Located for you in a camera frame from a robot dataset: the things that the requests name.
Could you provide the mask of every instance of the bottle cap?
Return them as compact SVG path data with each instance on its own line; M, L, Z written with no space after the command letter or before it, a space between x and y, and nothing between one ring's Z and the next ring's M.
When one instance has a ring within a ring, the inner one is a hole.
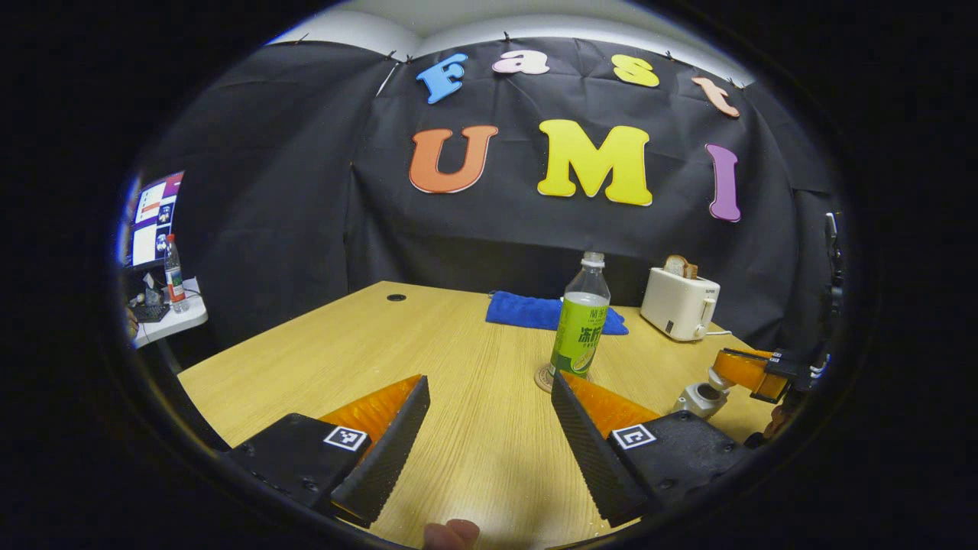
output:
M604 267L604 254L601 252L584 252L584 258L581 260L581 265L587 265L589 267Z

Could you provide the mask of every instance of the cork coaster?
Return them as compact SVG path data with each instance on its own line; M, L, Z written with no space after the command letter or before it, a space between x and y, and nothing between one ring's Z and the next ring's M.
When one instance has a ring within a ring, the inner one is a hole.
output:
M592 381L590 371L584 375L584 379L588 382ZM536 382L541 390L550 393L554 389L554 377L550 374L550 365L544 365L533 373L533 382Z

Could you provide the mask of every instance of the blue towel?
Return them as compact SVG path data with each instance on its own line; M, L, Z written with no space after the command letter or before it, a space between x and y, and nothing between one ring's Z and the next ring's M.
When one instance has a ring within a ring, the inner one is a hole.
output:
M560 306L559 299L527 298L496 291L486 311L486 322L555 331L557 323L560 322ZM601 333L628 334L625 318L609 307Z

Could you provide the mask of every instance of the wooden table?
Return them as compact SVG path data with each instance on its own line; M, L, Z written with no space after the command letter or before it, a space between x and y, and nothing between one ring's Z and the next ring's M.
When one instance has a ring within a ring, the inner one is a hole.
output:
M425 523L463 518L481 527L477 548L488 549L616 530L591 500L550 395L533 382L555 333L486 323L488 305L484 294L381 282L210 357L180 381L235 446L288 413L320 417L425 374L431 406L370 532L420 547ZM673 342L637 308L613 307L630 334L601 337L592 380L663 414L685 386L706 381L719 349L749 348L730 335ZM748 394L733 388L710 420L739 441L771 419L773 405Z

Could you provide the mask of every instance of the foam letter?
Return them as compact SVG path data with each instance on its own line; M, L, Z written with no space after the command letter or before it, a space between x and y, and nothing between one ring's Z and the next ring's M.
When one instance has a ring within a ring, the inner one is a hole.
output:
M652 72L652 65L646 60L618 54L611 56L611 62L615 65L614 73L626 82L650 88L659 85L659 77Z
M692 81L698 84L699 87L703 88L703 91L706 92L706 99L710 100L713 107L719 109L721 113L734 118L740 116L740 111L731 106L729 103L727 103L727 100L724 99L725 97L728 97L727 91L714 84L713 80L703 78L702 76L697 76Z
M570 181L569 166L573 165L584 193L593 197L613 168L611 185L604 190L609 200L638 206L652 204L652 194L645 186L647 133L631 126L615 126L600 149L595 149L581 125L573 120L544 120L540 129L550 136L547 176L537 184L542 195L572 196L577 191Z
M438 128L415 134L417 146L411 159L409 177L411 183L425 193L457 193L475 184L482 176L489 150L489 138L499 133L496 126L469 126L462 130L468 138L466 160L462 168L452 174L438 171L441 146L452 135L452 130Z
M550 70L547 67L547 54L536 50L516 50L499 56L500 61L492 66L495 72L525 72L526 74L543 74Z
M452 78L462 78L466 70L459 63L468 59L466 54L455 54L445 61L440 61L418 74L416 80L423 80L428 87L428 104L433 105L438 100L462 87L461 82Z
M740 221L740 208L736 207L736 179L734 164L736 155L719 145L707 144L706 152L713 157L715 185L710 215L727 221Z

